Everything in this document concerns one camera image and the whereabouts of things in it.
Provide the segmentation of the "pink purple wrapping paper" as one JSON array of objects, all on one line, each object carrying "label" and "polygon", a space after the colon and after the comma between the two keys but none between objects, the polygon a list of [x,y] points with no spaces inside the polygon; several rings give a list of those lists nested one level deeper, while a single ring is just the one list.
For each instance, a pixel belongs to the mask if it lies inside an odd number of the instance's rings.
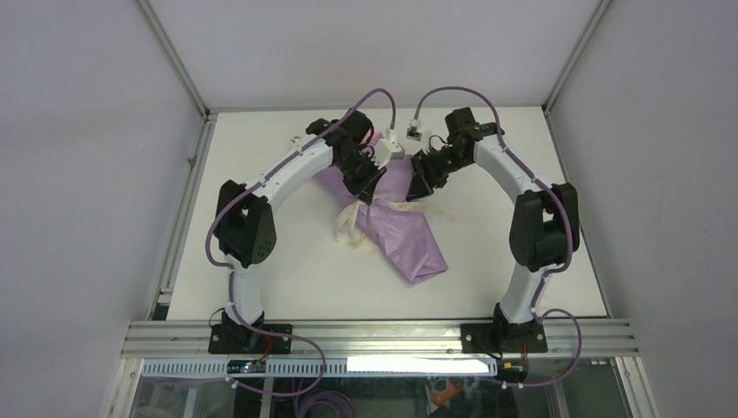
[{"label": "pink purple wrapping paper", "polygon": [[[392,201],[406,201],[412,172],[408,155],[390,161],[373,197],[384,196]],[[347,191],[343,176],[337,168],[327,168],[314,178],[337,200],[341,211],[358,200]],[[396,272],[411,285],[427,281],[448,270],[448,264],[424,213],[399,213],[373,207],[371,210],[369,238],[366,246],[360,249],[378,249]]]}]

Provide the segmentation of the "cream ribbon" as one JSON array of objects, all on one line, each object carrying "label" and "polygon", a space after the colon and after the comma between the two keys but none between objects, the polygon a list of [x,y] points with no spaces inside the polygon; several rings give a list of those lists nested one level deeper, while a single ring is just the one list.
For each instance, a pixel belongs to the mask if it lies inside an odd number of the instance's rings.
[{"label": "cream ribbon", "polygon": [[391,212],[399,213],[431,213],[441,217],[445,222],[453,223],[457,216],[442,207],[425,201],[392,201],[384,196],[375,196],[369,205],[357,200],[346,206],[334,222],[334,238],[343,246],[360,249],[366,246],[369,238],[369,226],[371,225],[371,214],[373,208],[389,209]]}]

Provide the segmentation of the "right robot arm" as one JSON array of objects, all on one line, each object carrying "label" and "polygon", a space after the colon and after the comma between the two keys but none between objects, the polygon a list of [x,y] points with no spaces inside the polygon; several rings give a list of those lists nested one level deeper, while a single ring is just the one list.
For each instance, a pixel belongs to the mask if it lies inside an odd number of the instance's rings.
[{"label": "right robot arm", "polygon": [[431,196],[448,177],[470,165],[484,169],[513,202],[509,246],[515,260],[507,291],[494,309],[491,340],[503,353],[521,346],[540,324],[537,308],[549,278],[566,270],[580,244],[578,193],[569,184],[548,185],[507,145],[495,122],[481,124],[469,108],[445,118],[448,134],[432,146],[431,133],[412,120],[410,139],[421,143],[412,158],[406,198]]}]

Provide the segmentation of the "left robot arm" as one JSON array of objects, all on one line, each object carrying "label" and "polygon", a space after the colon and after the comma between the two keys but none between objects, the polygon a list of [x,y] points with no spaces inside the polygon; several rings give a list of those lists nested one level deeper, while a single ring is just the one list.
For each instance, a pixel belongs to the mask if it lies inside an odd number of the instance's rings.
[{"label": "left robot arm", "polygon": [[262,341],[264,308],[259,265],[274,250],[276,210],[314,175],[328,168],[340,172],[345,189],[371,204],[386,169],[365,151],[374,132],[372,121],[354,111],[342,119],[319,118],[305,129],[287,155],[246,183],[229,180],[218,192],[216,218],[207,239],[216,239],[230,271],[226,315],[235,322],[229,343],[241,354],[256,351]]}]

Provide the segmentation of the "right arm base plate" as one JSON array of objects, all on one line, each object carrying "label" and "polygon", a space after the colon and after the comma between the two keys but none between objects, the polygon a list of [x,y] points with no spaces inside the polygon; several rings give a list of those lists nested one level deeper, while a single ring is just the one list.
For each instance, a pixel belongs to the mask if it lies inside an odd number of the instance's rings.
[{"label": "right arm base plate", "polygon": [[544,327],[535,320],[521,324],[484,321],[460,325],[465,354],[543,354],[548,351]]}]

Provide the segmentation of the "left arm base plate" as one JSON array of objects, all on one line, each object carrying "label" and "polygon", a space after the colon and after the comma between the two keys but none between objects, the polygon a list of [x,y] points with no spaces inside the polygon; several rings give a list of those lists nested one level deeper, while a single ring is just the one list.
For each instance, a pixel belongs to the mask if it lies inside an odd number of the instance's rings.
[{"label": "left arm base plate", "polygon": [[211,329],[209,354],[289,354],[292,340],[254,333],[239,325],[216,324]]}]

